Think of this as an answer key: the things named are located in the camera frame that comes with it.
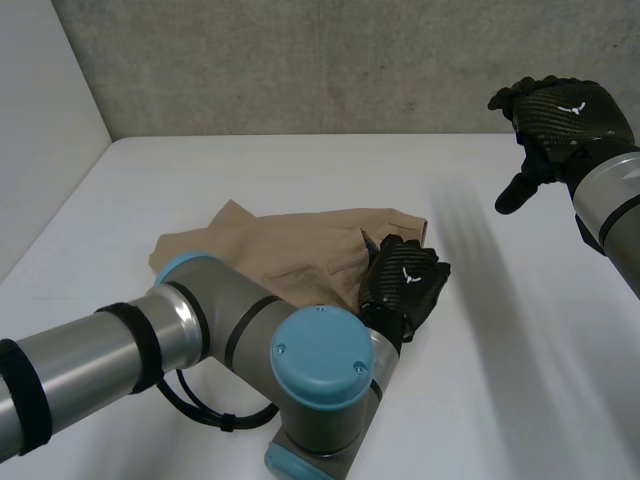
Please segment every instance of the black cable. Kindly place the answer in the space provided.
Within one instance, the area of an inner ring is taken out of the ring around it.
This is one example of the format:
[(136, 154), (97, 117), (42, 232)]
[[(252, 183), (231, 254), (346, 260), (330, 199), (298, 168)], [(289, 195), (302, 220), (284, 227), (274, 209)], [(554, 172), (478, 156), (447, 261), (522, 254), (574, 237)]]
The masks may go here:
[(232, 432), (233, 430), (251, 430), (269, 423), (278, 413), (278, 407), (271, 403), (259, 412), (246, 417), (236, 417), (235, 415), (227, 413), (220, 414), (202, 402), (196, 394), (193, 393), (181, 370), (176, 370), (176, 373), (178, 375), (178, 381), (185, 393), (197, 406), (191, 405), (181, 399), (164, 380), (158, 383), (158, 389), (180, 413), (194, 422), (217, 427), (226, 432)]
[(202, 400), (196, 397), (196, 394), (193, 393), (191, 388), (189, 388), (189, 385), (187, 385), (187, 380), (184, 378), (184, 374), (182, 373), (182, 370), (176, 370), (176, 373), (178, 374), (178, 381), (180, 382), (182, 389), (187, 394), (187, 397), (189, 397), (193, 403), (195, 403), (202, 410), (209, 412), (211, 415), (214, 415), (216, 417), (221, 417), (221, 415), (218, 412), (209, 408), (209, 406), (206, 403), (204, 403)]

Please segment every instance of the khaki fabric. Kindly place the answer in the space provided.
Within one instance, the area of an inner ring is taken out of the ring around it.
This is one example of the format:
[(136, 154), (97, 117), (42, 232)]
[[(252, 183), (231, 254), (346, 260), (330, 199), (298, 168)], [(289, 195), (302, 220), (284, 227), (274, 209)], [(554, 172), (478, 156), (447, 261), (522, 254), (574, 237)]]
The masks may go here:
[(255, 217), (230, 200), (206, 228), (162, 235), (149, 265), (157, 273), (175, 256), (201, 250), (296, 307), (356, 311), (369, 264), (362, 232), (377, 246), (389, 234), (422, 242), (426, 225), (425, 219), (394, 209)]

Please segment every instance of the white logo on hand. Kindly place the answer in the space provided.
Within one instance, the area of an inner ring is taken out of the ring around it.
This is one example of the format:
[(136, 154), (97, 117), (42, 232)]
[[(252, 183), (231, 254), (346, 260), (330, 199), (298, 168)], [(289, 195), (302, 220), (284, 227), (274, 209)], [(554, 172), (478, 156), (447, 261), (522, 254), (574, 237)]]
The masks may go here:
[(563, 112), (569, 112), (569, 113), (575, 113), (576, 115), (580, 115), (580, 112), (582, 111), (582, 109), (584, 107), (587, 106), (587, 102), (582, 102), (582, 105), (580, 105), (578, 108), (564, 108), (564, 107), (558, 107), (558, 110), (562, 110)]
[(422, 277), (418, 277), (418, 278), (413, 278), (411, 277), (411, 275), (407, 274), (407, 269), (402, 267), (402, 273), (404, 273), (404, 278), (407, 279), (407, 285), (410, 283), (415, 283), (415, 282), (419, 282), (420, 280), (422, 280)]

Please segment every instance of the screw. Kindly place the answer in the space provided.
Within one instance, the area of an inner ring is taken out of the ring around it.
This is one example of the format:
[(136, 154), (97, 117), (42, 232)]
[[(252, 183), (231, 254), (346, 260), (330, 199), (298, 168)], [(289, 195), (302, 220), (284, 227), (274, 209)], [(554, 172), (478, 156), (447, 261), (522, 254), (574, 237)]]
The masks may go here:
[(354, 363), (353, 369), (356, 371), (358, 375), (364, 375), (365, 373), (367, 373), (367, 367), (362, 362)]

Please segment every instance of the white wall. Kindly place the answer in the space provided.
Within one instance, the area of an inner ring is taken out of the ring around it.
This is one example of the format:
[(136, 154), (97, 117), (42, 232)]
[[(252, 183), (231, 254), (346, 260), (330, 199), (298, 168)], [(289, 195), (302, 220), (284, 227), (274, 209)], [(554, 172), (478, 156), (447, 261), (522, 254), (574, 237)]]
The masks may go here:
[(51, 2), (0, 1), (0, 281), (110, 143)]

